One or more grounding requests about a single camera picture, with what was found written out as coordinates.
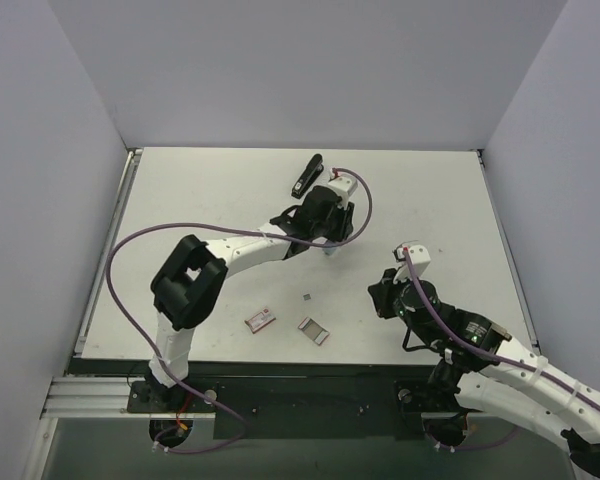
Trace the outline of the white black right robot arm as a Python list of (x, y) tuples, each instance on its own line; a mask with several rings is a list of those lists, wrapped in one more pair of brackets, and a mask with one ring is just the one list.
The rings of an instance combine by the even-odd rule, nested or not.
[(429, 402), (455, 403), (531, 431), (600, 479), (600, 391), (558, 369), (488, 318), (439, 300), (433, 284), (396, 280), (388, 269), (368, 288), (376, 314), (400, 319), (418, 349), (439, 356)]

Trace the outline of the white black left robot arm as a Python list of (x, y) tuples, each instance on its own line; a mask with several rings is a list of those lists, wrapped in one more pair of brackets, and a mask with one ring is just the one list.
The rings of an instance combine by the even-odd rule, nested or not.
[(246, 234), (202, 241), (183, 237), (151, 282), (158, 312), (158, 352), (149, 362), (146, 380), (150, 399), (161, 410), (180, 408), (186, 397), (193, 333), (212, 313), (224, 282), (255, 266), (291, 259), (318, 239), (340, 243), (353, 232), (358, 186), (351, 177), (338, 177), (316, 186), (300, 205), (272, 218), (253, 236)]

